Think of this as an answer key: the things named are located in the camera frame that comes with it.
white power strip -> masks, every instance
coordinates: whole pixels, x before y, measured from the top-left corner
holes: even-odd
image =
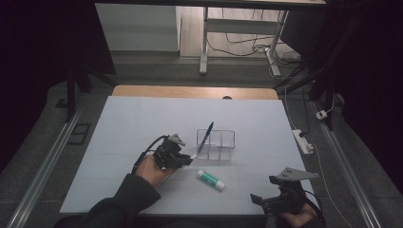
[[[314,147],[308,143],[305,139],[305,137],[300,137],[299,134],[301,133],[300,130],[293,130],[294,133],[294,137],[296,138],[296,141],[299,145],[299,148],[302,150],[302,153],[304,155],[310,155],[312,153],[314,153]]]

clear plastic organizer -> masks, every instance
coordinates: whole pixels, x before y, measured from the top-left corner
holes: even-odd
[[[197,132],[198,149],[202,146],[206,129]],[[235,131],[212,130],[206,139],[198,159],[201,160],[231,160],[232,151],[235,148]]]

white tabletop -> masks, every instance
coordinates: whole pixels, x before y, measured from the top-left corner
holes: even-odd
[[[235,131],[231,161],[194,160],[158,187],[152,215],[262,215],[250,193],[277,197],[269,176],[285,167],[305,170],[281,101],[109,97],[61,213],[84,213],[113,197],[140,154],[161,135],[179,133],[182,153],[197,152],[196,134]],[[202,169],[225,182],[222,192],[197,179]],[[312,191],[311,183],[302,182]]]

pen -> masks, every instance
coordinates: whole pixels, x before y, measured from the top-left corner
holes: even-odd
[[[201,146],[199,147],[198,153],[200,153],[200,152],[202,151],[202,148],[204,147],[205,141],[207,140],[208,136],[210,135],[211,129],[213,129],[213,125],[214,125],[214,122],[212,122],[212,123],[208,126],[208,129],[207,129],[207,131],[205,132],[204,139],[202,140]]]

wall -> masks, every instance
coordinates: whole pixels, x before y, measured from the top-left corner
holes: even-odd
[[[176,7],[96,4],[109,50],[179,50]]]

